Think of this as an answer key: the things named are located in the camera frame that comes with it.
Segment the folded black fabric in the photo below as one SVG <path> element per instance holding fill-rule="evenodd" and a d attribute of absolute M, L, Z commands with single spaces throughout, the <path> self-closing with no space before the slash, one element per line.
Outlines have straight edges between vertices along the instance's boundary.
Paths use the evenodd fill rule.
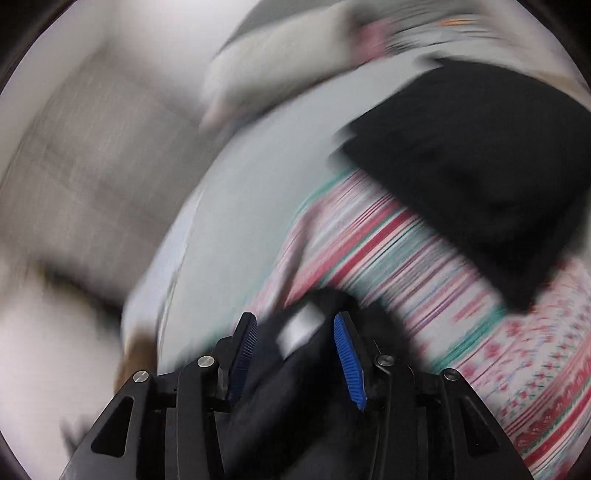
<path fill-rule="evenodd" d="M 437 59 L 342 147 L 525 310 L 580 225 L 591 113 L 521 73 Z"/>
<path fill-rule="evenodd" d="M 309 303 L 325 321 L 284 359 L 278 335 Z M 340 310 L 351 312 L 360 335 L 384 339 L 381 349 L 416 365 L 402 323 L 378 304 L 359 309 L 331 289 L 307 294 L 259 326 L 242 398 L 217 420 L 226 478 L 367 478 L 376 424 L 349 397 L 332 334 Z"/>

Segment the pillow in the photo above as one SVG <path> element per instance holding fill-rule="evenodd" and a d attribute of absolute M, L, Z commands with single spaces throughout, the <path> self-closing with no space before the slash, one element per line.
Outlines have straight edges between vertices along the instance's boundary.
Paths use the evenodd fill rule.
<path fill-rule="evenodd" d="M 354 7 L 349 1 L 256 30 L 224 48 L 202 89 L 202 127 L 261 112 L 355 64 Z"/>

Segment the black object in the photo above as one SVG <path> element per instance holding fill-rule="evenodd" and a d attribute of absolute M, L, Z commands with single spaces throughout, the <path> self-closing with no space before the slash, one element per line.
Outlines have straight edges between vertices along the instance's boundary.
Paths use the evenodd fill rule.
<path fill-rule="evenodd" d="M 582 222 L 591 113 L 512 70 L 434 61 L 354 120 L 342 150 L 524 311 Z"/>
<path fill-rule="evenodd" d="M 273 356 L 274 349 L 265 341 L 265 336 L 267 339 L 277 338 L 286 322 L 309 304 L 313 304 L 323 313 L 330 312 L 322 326 L 306 345 L 282 361 L 282 364 L 287 366 L 285 371 L 282 368 L 277 369 L 277 364 L 273 360 L 265 362 L 264 358 Z M 283 376 L 282 381 L 295 379 L 293 373 L 297 373 L 296 371 L 315 369 L 321 374 L 319 377 L 326 378 L 325 383 L 331 384 L 330 367 L 309 361 L 328 358 L 324 355 L 332 352 L 334 364 L 339 365 L 334 344 L 323 340 L 332 338 L 331 319 L 334 313 L 339 311 L 339 305 L 343 304 L 350 307 L 349 311 L 360 324 L 366 323 L 365 310 L 358 309 L 350 297 L 334 291 L 318 291 L 259 327 L 261 337 L 257 341 L 251 372 L 242 395 L 243 398 L 250 396 L 252 399 L 257 392 L 267 395 L 269 388 L 275 391 L 266 401 L 265 397 L 260 398 L 265 403 L 259 405 L 258 411 L 248 408 L 243 410 L 248 414 L 254 414 L 249 420 L 249 424 L 254 424 L 254 428 L 246 428 L 242 431 L 244 434 L 238 435 L 239 438 L 236 440 L 240 445 L 250 442 L 250 445 L 244 446 L 243 453 L 255 448 L 259 452 L 259 458 L 249 458 L 245 461 L 245 458 L 240 458 L 241 455 L 238 454 L 229 459 L 232 453 L 228 450 L 232 449 L 232 445 L 229 444 L 227 435 L 236 434 L 236 430 L 231 426 L 233 413 L 225 419 L 219 416 L 223 414 L 215 414 L 232 410 L 232 404 L 228 400 L 228 389 L 223 387 L 232 381 L 221 380 L 229 374 L 222 365 L 233 364 L 232 355 L 236 356 L 241 351 L 241 339 L 248 337 L 245 332 L 250 328 L 253 318 L 245 314 L 237 329 L 240 332 L 238 338 L 220 340 L 211 356 L 201 357 L 178 373 L 156 377 L 151 374 L 147 376 L 142 372 L 130 378 L 84 438 L 64 471 L 62 480 L 351 478 L 350 471 L 343 470 L 344 477 L 340 476 L 339 465 L 326 462 L 327 454 L 329 458 L 329 450 L 334 446 L 332 442 L 336 440 L 337 446 L 342 447 L 343 441 L 339 444 L 339 439 L 330 435 L 321 438 L 320 443 L 310 443 L 310 438 L 297 438 L 302 430 L 312 433 L 310 427 L 319 419 L 314 417 L 314 412 L 324 409 L 324 405 L 319 401 L 319 398 L 323 397 L 322 392 L 318 392 L 316 396 L 316 392 L 307 389 L 310 385 L 316 385 L 316 380 L 311 379 L 311 384 L 306 385 L 305 382 L 302 383 L 301 377 L 298 377 L 292 385 L 293 392 L 304 390 L 305 394 L 312 394 L 308 398 L 299 398 L 304 400 L 304 405 L 296 405 L 290 401 L 286 404 L 282 397 L 290 396 L 290 385 L 283 383 L 284 388 L 278 390 L 278 384 L 274 382 L 285 372 L 288 375 Z M 528 469 L 509 439 L 457 371 L 448 369 L 440 375 L 420 374 L 413 372 L 400 360 L 394 361 L 389 357 L 392 361 L 384 362 L 383 358 L 388 355 L 382 349 L 395 345 L 396 341 L 392 343 L 392 339 L 373 335 L 376 332 L 393 330 L 379 320 L 377 327 L 361 327 L 358 333 L 351 317 L 346 312 L 340 314 L 347 319 L 348 332 L 359 339 L 355 342 L 358 354 L 370 359 L 370 363 L 365 365 L 365 373 L 370 377 L 368 385 L 371 392 L 366 412 L 361 413 L 356 409 L 345 388 L 336 390 L 339 405 L 330 405 L 332 413 L 342 413 L 345 410 L 349 414 L 357 412 L 355 420 L 361 421 L 362 427 L 372 424 L 371 428 L 362 429 L 354 440 L 359 445 L 364 444 L 369 452 L 363 468 L 354 470 L 354 473 L 361 470 L 364 473 L 355 478 L 531 479 Z M 344 387 L 342 375 L 341 370 L 335 378 L 340 376 L 338 385 Z M 235 410 L 240 408 L 241 402 L 242 400 L 239 400 L 234 406 Z M 265 412 L 273 411 L 282 402 L 283 406 L 299 408 L 300 413 L 304 410 L 309 411 L 312 421 L 298 416 L 299 425 L 292 424 L 290 430 L 279 432 L 273 425 L 285 427 L 283 417 L 275 418 L 272 414 L 265 416 Z M 284 412 L 284 417 L 289 419 L 290 413 Z M 268 420 L 267 427 L 271 426 L 270 429 L 261 423 L 264 419 Z M 350 418 L 339 417 L 338 420 L 346 424 Z M 364 435 L 367 433 L 375 439 L 373 442 L 366 441 Z M 288 459 L 289 463 L 284 465 L 277 464 L 277 458 L 264 456 L 265 448 L 273 447 L 265 447 L 264 444 L 273 444 L 281 435 L 285 442 L 291 442 L 290 446 L 294 449 L 286 452 L 278 447 L 276 452 L 279 453 L 279 460 L 286 460 L 293 453 L 299 455 L 297 458 Z M 297 447 L 303 444 L 312 445 L 312 448 L 305 451 L 297 450 Z M 314 460 L 314 463 L 302 462 L 301 458 Z M 355 465 L 358 459 L 359 456 L 354 456 L 352 464 Z M 275 465 L 262 466 L 265 462 L 275 462 Z M 274 476 L 256 476 L 256 467 L 276 467 L 282 471 Z"/>

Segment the red and white striped fabric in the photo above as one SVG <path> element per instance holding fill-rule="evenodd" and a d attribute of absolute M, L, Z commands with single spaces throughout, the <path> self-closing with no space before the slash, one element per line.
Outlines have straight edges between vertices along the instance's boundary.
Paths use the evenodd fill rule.
<path fill-rule="evenodd" d="M 591 276 L 566 258 L 528 314 L 449 243 L 360 171 L 300 210 L 260 295 L 259 318 L 321 286 L 404 319 L 428 369 L 457 368 L 493 412 L 537 480 L 572 466 L 590 433 Z"/>

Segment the white tag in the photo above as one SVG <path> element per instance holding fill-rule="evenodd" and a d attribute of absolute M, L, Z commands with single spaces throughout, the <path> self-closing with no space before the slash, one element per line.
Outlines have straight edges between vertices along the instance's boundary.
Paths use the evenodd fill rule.
<path fill-rule="evenodd" d="M 277 336 L 277 346 L 283 360 L 308 343 L 324 322 L 324 313 L 309 303 L 296 313 Z"/>

